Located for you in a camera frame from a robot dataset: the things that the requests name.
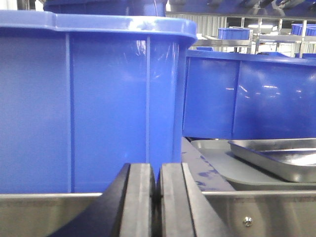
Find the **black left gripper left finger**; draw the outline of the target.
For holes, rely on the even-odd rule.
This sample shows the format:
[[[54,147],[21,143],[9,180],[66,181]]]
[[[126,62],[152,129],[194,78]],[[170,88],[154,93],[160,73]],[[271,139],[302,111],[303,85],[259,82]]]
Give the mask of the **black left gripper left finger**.
[[[148,163],[126,163],[107,189],[53,237],[151,237],[155,178]]]

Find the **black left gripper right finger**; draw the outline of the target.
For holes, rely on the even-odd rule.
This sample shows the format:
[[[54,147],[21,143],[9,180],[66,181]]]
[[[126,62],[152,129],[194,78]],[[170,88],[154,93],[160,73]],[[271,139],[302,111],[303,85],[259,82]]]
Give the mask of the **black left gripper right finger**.
[[[162,237],[230,237],[231,230],[210,205],[186,163],[164,163],[158,179]]]

